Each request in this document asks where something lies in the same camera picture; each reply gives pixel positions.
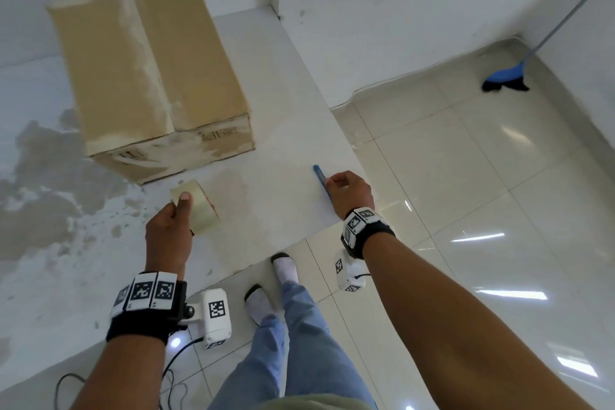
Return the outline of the person's right hand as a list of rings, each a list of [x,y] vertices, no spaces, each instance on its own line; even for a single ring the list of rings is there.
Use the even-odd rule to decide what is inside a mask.
[[[345,219],[346,214],[354,208],[367,206],[375,210],[372,188],[355,173],[354,181],[347,189],[342,189],[337,194],[330,195],[333,200],[333,209],[341,220]]]

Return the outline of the person's left hand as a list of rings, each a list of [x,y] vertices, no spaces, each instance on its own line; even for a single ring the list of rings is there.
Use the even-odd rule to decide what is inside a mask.
[[[183,281],[192,250],[189,220],[176,220],[176,204],[166,204],[145,227],[145,272],[166,272]]]

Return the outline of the blue utility knife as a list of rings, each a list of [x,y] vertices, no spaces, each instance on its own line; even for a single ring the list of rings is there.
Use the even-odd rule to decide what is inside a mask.
[[[312,170],[314,172],[314,174],[316,175],[316,177],[318,178],[320,185],[322,186],[322,188],[324,189],[324,192],[326,193],[329,201],[331,202],[331,204],[333,204],[333,200],[332,197],[327,189],[327,185],[326,185],[326,181],[327,178],[325,176],[325,174],[323,173],[321,167],[319,165],[313,165],[312,166]]]

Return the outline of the clear packing tape roll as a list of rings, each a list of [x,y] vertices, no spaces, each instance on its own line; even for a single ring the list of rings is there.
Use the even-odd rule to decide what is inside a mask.
[[[203,235],[219,222],[215,207],[211,204],[198,181],[187,181],[171,189],[170,195],[173,203],[178,203],[182,193],[189,193],[191,196],[192,207],[189,228],[194,235]]]

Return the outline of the person's left forearm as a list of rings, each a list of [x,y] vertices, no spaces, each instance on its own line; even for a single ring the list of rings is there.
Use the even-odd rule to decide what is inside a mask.
[[[112,337],[70,410],[159,410],[168,337]]]

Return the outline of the person's right forearm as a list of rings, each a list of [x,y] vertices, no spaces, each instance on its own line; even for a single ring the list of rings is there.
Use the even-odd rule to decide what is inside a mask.
[[[394,235],[369,236],[362,255],[440,410],[593,410],[479,299]]]

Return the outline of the black marker wristband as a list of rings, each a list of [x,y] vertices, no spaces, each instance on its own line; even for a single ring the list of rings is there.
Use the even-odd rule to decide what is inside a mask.
[[[388,223],[367,206],[350,210],[343,222],[341,242],[353,259],[364,259],[364,245],[369,237],[380,233],[396,237]]]
[[[106,342],[120,336],[144,336],[168,343],[181,329],[187,282],[169,272],[141,272],[119,290],[111,310]]]

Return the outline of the white sock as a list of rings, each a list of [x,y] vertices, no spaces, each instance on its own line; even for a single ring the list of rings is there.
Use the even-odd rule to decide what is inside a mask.
[[[272,302],[263,289],[262,285],[254,284],[244,296],[244,307],[246,313],[250,316],[253,322],[258,326],[262,326],[266,320],[275,320],[283,323],[282,318],[277,314]]]
[[[270,261],[281,286],[299,284],[296,263],[288,253],[278,252],[271,257]]]

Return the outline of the large brown cardboard box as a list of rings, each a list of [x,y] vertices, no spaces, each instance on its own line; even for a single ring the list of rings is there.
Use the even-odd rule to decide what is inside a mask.
[[[56,0],[86,155],[143,185],[255,148],[204,0]]]

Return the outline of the blue jeans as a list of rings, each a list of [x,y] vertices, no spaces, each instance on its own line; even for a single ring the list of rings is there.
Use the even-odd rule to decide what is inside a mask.
[[[207,410],[378,410],[308,290],[282,286],[286,325],[257,327]]]

